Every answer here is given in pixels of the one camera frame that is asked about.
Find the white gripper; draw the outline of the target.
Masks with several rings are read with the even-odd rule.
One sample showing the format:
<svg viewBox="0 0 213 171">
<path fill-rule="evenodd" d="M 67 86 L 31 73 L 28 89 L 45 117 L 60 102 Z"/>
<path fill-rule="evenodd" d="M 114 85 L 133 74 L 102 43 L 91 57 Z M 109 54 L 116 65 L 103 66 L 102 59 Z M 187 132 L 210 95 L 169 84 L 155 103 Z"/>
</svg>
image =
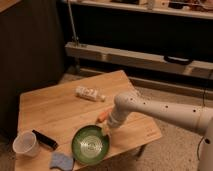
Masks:
<svg viewBox="0 0 213 171">
<path fill-rule="evenodd" d="M 113 109 L 107 118 L 107 126 L 110 129 L 117 129 L 124 124 L 128 117 L 129 113 L 124 111 L 118 111 Z"/>
</svg>

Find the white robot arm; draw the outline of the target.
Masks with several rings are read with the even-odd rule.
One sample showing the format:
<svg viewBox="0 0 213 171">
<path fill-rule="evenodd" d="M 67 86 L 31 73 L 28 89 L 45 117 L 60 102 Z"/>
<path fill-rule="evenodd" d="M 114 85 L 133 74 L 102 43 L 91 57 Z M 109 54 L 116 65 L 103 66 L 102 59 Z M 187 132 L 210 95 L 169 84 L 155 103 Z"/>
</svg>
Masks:
<svg viewBox="0 0 213 171">
<path fill-rule="evenodd" d="M 132 112 L 145 114 L 203 136 L 198 171 L 213 171 L 213 108 L 146 100 L 136 91 L 127 91 L 115 96 L 114 107 L 107 118 L 108 127 L 120 127 Z"/>
</svg>

